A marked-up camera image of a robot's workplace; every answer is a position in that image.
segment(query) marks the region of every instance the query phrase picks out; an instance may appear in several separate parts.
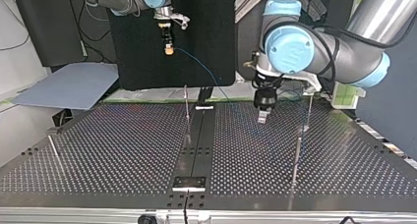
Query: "wire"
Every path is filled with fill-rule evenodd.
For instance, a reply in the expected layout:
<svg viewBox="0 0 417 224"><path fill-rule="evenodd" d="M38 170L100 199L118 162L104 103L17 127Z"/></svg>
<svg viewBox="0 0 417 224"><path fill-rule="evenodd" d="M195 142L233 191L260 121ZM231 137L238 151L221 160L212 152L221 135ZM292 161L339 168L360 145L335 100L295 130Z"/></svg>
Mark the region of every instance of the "wire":
<svg viewBox="0 0 417 224"><path fill-rule="evenodd" d="M83 10L84 10L84 8L85 8L86 4L85 4L85 3L83 3L82 10L81 10L81 12L79 13L79 18L78 18L78 19L77 19L77 14L76 14L76 11L75 11L75 8L74 8L74 4L73 4L72 0L70 0L70 5L71 5L71 10L72 10L72 12L73 12L74 19L75 19L76 24L77 24L77 28L78 28L78 31L79 31L80 39L82 40L82 42L83 42L84 46L86 47L86 49L90 49L90 50L94 51L97 55L99 55L99 56L101 57L100 62L103 62L103 61L105 60L105 61L107 61L108 63L114 64L114 63L115 63L114 61L111 61L111 60L109 60L108 58L106 58L106 57L104 56L104 54L103 54L101 51L99 51L99 50L95 49L95 48L94 48L94 47L92 47L92 46L91 46L88 42L86 42L86 41L84 40L84 36L85 36L87 39L89 39L89 36L87 36L87 35L83 32L83 30L81 29L81 26L80 26L80 22L79 22L79 20L80 20L80 18L81 18L81 16L82 16L82 14L83 14ZM91 41L100 41L100 40L102 40L103 38L105 38L105 37L106 37L109 33L110 33L110 30L109 30L108 32L106 32L106 33L105 33L102 37L100 37L99 39L96 39L96 40L91 40L91 38L90 38L89 40L91 40ZM89 58L89 56L86 56L86 58L83 60L83 62L86 62L86 60L87 60L88 58Z"/></svg>
<svg viewBox="0 0 417 224"><path fill-rule="evenodd" d="M184 224L188 224L188 215L187 215L187 203L188 203L188 193L187 193L187 197L185 199L185 203L184 203Z"/></svg>
<svg viewBox="0 0 417 224"><path fill-rule="evenodd" d="M93 19L95 19L95 20L97 20L97 21L101 21L101 22L107 22L108 20L105 20L105 19L101 19L101 18L98 18L98 17L96 17L96 16L94 16L92 13L91 13L91 11L89 10L89 4L86 2L86 10L87 10L87 13L89 13L89 16L90 17L92 17Z"/></svg>
<svg viewBox="0 0 417 224"><path fill-rule="evenodd" d="M182 51L183 53L185 53L186 55L188 55L190 58L192 58L192 59L194 59L197 63L199 63L209 74L210 74L210 76L211 76L211 78L214 80L214 83L215 83L215 85L218 87L218 89L220 89L220 91L221 91L221 93L226 97L226 99L227 99L227 101L229 102L229 103L231 103L231 101L230 101L230 99L229 99L229 97L227 96L227 94L226 94L226 92L224 92L224 90L220 87L220 85L219 85L219 83L218 83L218 81L217 81L217 79L215 78L215 76L214 76L214 74L212 73L212 71L208 68L208 67L206 67L206 65L204 65L197 57L195 57L194 55L192 55L192 54L190 54L189 52L187 52L186 50L184 50L184 49L181 49L181 48L175 48L175 50L180 50L180 51ZM299 97L300 97L300 99L302 98L301 97L301 94L300 93L298 93L297 91L296 91L297 89L288 89L288 90L284 90L283 92L281 92L280 94L278 94L277 96L281 96L283 93L285 93L285 92L290 92L290 91L292 91L292 92L295 92ZM235 107L233 107L233 109L236 111L236 112L238 112L238 113L241 113L239 110L237 110ZM306 110L306 117L305 117L305 121L303 122L303 128L302 128L302 135L301 135L301 152L300 152L300 158L298 159L298 161L296 162L296 163L294 163L294 166L295 165L297 165L297 164L301 164L302 163L302 161L303 161L303 158L304 158L304 154L305 154L305 150L306 150L306 144L305 144L305 140L304 140L304 138L305 138L305 132L304 132L304 128L305 128L305 126L306 126L306 122L307 122L307 117L308 117L308 115L307 115L307 113L308 113L308 111ZM188 223L188 218L187 218L187 211L186 210L184 210L184 221L185 221L185 223L187 224Z"/></svg>
<svg viewBox="0 0 417 224"><path fill-rule="evenodd" d="M351 221L353 224L360 224L359 222L355 222L352 217L347 216L341 220L340 224L345 224L347 221Z"/></svg>
<svg viewBox="0 0 417 224"><path fill-rule="evenodd" d="M15 46L1 48L0 51L6 51L6 50L12 50L12 49L19 48L19 47L25 45L26 43L28 43L29 40L30 40L30 36L28 35L24 42L22 42L22 43L20 43L18 45L15 45Z"/></svg>
<svg viewBox="0 0 417 224"><path fill-rule="evenodd" d="M227 94L224 92L224 90L220 87L220 84L218 83L217 79L215 78L214 74L212 73L212 71L206 67L206 65L204 65L197 57L195 57L194 55L190 54L189 52L187 52L184 49L181 48L175 48L175 50L179 50L182 51L184 54L188 55L190 58L194 59L197 63L199 63L211 76L212 80L215 83L215 86L218 87L218 89L220 89L221 93L224 95L224 97L226 97L227 101L230 101L229 97L227 96Z"/></svg>
<svg viewBox="0 0 417 224"><path fill-rule="evenodd" d="M86 7L86 2L83 2L83 7L81 8L81 10L80 10L80 13L79 13L79 15L78 15L78 18L76 19L76 23L77 23L77 28L79 29L79 31L81 32L81 34L85 37L85 38L87 38L88 40L90 40L90 41L94 41L94 42L98 42L98 41L101 41L102 39L104 39L109 33L111 33L111 29L110 30L108 30L107 32L105 32L101 37L99 37L98 39L94 39L94 38L92 38L92 37L90 37L89 35L87 35L85 32L84 32L84 30L81 28L81 20L82 20L82 17L83 17L83 13L84 13L84 9L85 9L85 7Z"/></svg>
<svg viewBox="0 0 417 224"><path fill-rule="evenodd" d="M413 30L414 25L417 21L417 12L414 14L414 17L412 18L410 24L408 25L407 29L405 30L404 34L396 41L392 42L392 43L388 43L388 44L384 44L384 43L380 43L377 42L373 39L369 39L369 38L365 38L361 35L358 35L356 33L353 33L349 30L345 30L342 28L336 28L336 27L332 27L329 25L319 25L316 26L315 28L329 28L329 29L333 29L341 34L347 35L353 39L359 40L363 43L369 44L371 46L377 47L377 48L381 48L381 49L390 49L393 48L395 46L397 46L398 44L400 44L402 41L404 41L404 39L410 34L410 32Z"/></svg>
<svg viewBox="0 0 417 224"><path fill-rule="evenodd" d="M13 10L9 7L9 5L4 0L2 0L2 2L6 5L7 9L10 11L10 13L12 13L12 15L15 17L15 19L19 22L19 24L21 24L22 27L26 28L25 24L19 19L19 17L15 14L15 12L13 12ZM12 50L12 49L19 48L21 46L24 46L26 43L28 43L29 40L30 40L30 35L28 33L26 39L23 42L21 42L20 44L10 46L10 47L0 48L0 51L6 51L6 50Z"/></svg>

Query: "metal rod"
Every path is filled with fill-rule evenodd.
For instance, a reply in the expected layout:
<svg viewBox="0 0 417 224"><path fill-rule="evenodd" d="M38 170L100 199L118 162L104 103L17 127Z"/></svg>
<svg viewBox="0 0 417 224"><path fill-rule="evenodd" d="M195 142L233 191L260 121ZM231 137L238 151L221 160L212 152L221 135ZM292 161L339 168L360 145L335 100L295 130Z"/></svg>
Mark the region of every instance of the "metal rod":
<svg viewBox="0 0 417 224"><path fill-rule="evenodd" d="M302 138L298 138L297 144L295 147L295 162L294 162L294 170L292 172L292 186L295 186L297 183L297 171L298 171L298 164L300 161L301 142L302 142Z"/></svg>
<svg viewBox="0 0 417 224"><path fill-rule="evenodd" d="M395 38L417 9L417 0L363 0L347 29L388 43Z"/></svg>
<svg viewBox="0 0 417 224"><path fill-rule="evenodd" d="M59 156L58 150L56 150L55 142L53 141L52 135L48 135L48 138L49 138L49 142L51 143L51 146L52 146L52 149L53 149L53 153L55 154L55 156L58 157Z"/></svg>

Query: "white wall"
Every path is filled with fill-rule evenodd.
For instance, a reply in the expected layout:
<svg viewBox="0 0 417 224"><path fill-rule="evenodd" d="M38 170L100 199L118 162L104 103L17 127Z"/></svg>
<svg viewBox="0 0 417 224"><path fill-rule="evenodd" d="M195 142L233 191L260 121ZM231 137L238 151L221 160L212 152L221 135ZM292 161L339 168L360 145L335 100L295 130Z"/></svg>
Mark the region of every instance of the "white wall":
<svg viewBox="0 0 417 224"><path fill-rule="evenodd" d="M15 3L4 1L21 18ZM0 0L0 49L20 44L27 36L27 30ZM58 109L13 105L5 100L46 76L47 69L41 66L31 41L0 51L0 167L42 140L53 127L51 117Z"/></svg>
<svg viewBox="0 0 417 224"><path fill-rule="evenodd" d="M11 0L3 1L21 19L16 4ZM27 36L25 27L0 0L0 49L20 44ZM42 67L31 41L13 50L0 51L0 101L46 76L47 71Z"/></svg>

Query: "blue cable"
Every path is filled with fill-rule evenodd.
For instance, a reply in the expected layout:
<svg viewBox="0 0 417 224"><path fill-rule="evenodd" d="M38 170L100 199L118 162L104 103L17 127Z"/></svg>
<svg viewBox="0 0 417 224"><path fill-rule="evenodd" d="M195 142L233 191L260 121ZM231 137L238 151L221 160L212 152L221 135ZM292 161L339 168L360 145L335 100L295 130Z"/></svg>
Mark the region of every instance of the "blue cable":
<svg viewBox="0 0 417 224"><path fill-rule="evenodd" d="M211 75L211 78L213 79L213 81L214 81L214 83L215 83L215 85L218 87L218 89L220 89L220 91L221 91L221 93L226 97L226 99L227 99L227 101L229 102L229 103L231 103L231 101L230 101L230 99L229 99L229 97L227 96L227 94L226 94L226 92L224 92L224 90L220 87L220 84L218 83L218 81L217 81L217 79L215 78L215 76L214 76L214 74L212 73L212 71L208 68L208 67L206 67L206 65L204 65L203 63L202 63L202 61L200 61L197 57L195 57L194 55L192 55L192 54L190 54L189 52L187 52L186 50L184 50L184 49L181 49L181 48L175 48L175 50L179 50L179 51L181 51L181 52L183 52L184 54L186 54L186 55L188 55L190 58L192 58L192 59L194 59L197 63L199 63L200 64L200 66L202 66L210 75ZM284 92L289 92L289 91L292 91L292 92L295 92L299 97L300 97L300 99L301 99L301 95L296 91L296 90L298 90L298 89L300 89L300 88L296 88L296 89L288 89L288 90L284 90L283 92L281 92L280 94L278 94L277 96L280 96L280 95L282 95ZM304 152L305 152L305 142L304 142L304 130L303 130L303 132L302 132L302 134L301 134L301 154L300 154L300 158L298 159L298 161L297 162L295 162L294 163L294 166L295 165L298 165L298 164L302 164L302 161L303 161L303 158L304 158Z"/></svg>
<svg viewBox="0 0 417 224"><path fill-rule="evenodd" d="M220 91L221 91L221 93L222 94L224 94L224 97L226 97L226 99L227 99L227 101L229 101L230 102L230 99L229 99L229 97L227 96L227 94L226 94L226 92L224 92L224 90L220 87L220 84L218 83L218 81L217 81L217 79L215 78L215 76L214 76L214 74L212 73L212 71L208 68L208 67L206 67L206 65L204 65L203 63L202 63L202 61L200 61L197 57L195 57L194 55L192 55L192 54L190 54L189 52L187 52L186 50L184 50L184 49L181 49L181 48L175 48L175 50L180 50L180 51L182 51L184 54L186 54L186 55L188 55L190 58L192 58L192 59L194 59L197 63L199 63L210 75L211 75L211 78L212 78L212 80L214 81L214 83L215 83L215 86L217 86L218 87L218 89L220 89Z"/></svg>

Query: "black cable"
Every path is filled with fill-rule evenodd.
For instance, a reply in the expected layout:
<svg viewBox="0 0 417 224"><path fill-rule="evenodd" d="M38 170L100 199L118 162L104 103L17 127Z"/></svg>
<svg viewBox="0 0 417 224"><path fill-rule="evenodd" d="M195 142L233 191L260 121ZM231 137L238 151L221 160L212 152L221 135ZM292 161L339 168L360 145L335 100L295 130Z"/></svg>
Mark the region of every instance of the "black cable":
<svg viewBox="0 0 417 224"><path fill-rule="evenodd" d="M83 7L81 8L81 10L80 10L80 13L79 13L79 16L78 16L78 19L77 19L77 27L78 27L78 29L80 30L80 32L81 32L81 34L85 37L85 38L87 38L88 40L90 40L90 41L94 41L94 42L97 42L97 41L101 41L102 39L104 39L108 34L110 34L111 33L111 29L110 30L108 30L105 34L103 34L101 37L99 37L98 39L94 39L94 38L92 38L92 37L90 37L89 35L87 35L86 34L86 32L82 29L82 27L81 27L81 20L82 20L82 17L83 17L83 13L84 13L84 9L86 8L86 1L85 2L83 2Z"/></svg>
<svg viewBox="0 0 417 224"><path fill-rule="evenodd" d="M184 224L188 224L188 215L187 215L187 202L188 202L188 194L187 197L185 198L185 203L184 203Z"/></svg>
<svg viewBox="0 0 417 224"><path fill-rule="evenodd" d="M29 39L30 39L30 36L28 35L27 38L26 38L26 40L24 42L22 42L22 43L20 43L18 45L15 45L15 46L7 47L7 48L2 48L2 49L0 49L0 51L12 50L12 49L19 48L19 47L25 45L26 43L28 43Z"/></svg>
<svg viewBox="0 0 417 224"><path fill-rule="evenodd" d="M414 25L417 21L417 12L414 14L414 17L412 18L410 24L408 25L407 29L405 30L404 34L396 41L392 42L392 43L388 43L388 44L383 44L380 42L377 42L373 39L369 39L369 38L365 38L363 36L360 36L356 33L353 33L351 31L342 29L342 28L335 28L329 25L318 25L315 28L329 28L332 30L335 30L341 34L347 35L353 39L359 40L363 43L369 44L371 46L377 47L377 48L381 48L381 49L390 49L393 48L395 46L397 46L398 44L400 44L402 41L404 41L404 39L410 34L410 32L413 30Z"/></svg>
<svg viewBox="0 0 417 224"><path fill-rule="evenodd" d="M101 57L101 61L100 62L103 62L104 60L105 61L107 61L108 63L110 63L110 64L114 64L115 62L114 61L111 61L111 60L109 60L108 58L106 58L105 56L104 56L104 54L101 52L101 51L99 51L99 50L97 50L97 49L95 49L94 47L92 47L88 42L86 42L85 40L84 40L84 36L86 37L86 38L89 38L88 36L86 36L85 34L83 34L84 32L83 32L83 30L81 29L81 26L80 26L80 19L81 19L81 16L83 15L83 11L84 11L84 8L86 7L86 2L83 2L83 7L82 7L82 9L81 9L81 12L79 13L79 18L77 19L77 14L76 14L76 11L75 11L75 8L74 8L74 4L73 4L73 2L72 2L72 0L70 0L70 5L71 5L71 10L72 10L72 12L73 12L73 16L74 16L74 19L75 19L75 21L76 21L76 24L77 24L77 28L78 28L78 32L79 32L79 36L80 36L80 39L81 39L81 41L83 42L83 44L84 44L84 46L86 47L86 49L90 49L90 50L92 50L92 51L94 51L96 54L98 54L100 57ZM99 38L97 41L100 41L100 40L102 40L103 38L105 38L108 34L110 33L110 30L108 31L108 32L106 32L101 38ZM83 60L83 62L86 62L86 60L89 58L89 56L86 56L86 58Z"/></svg>
<svg viewBox="0 0 417 224"><path fill-rule="evenodd" d="M353 220L353 218L349 216L343 218L343 220L341 220L339 224L345 224L347 221L351 221L353 224L360 224L359 222L355 222L355 220Z"/></svg>

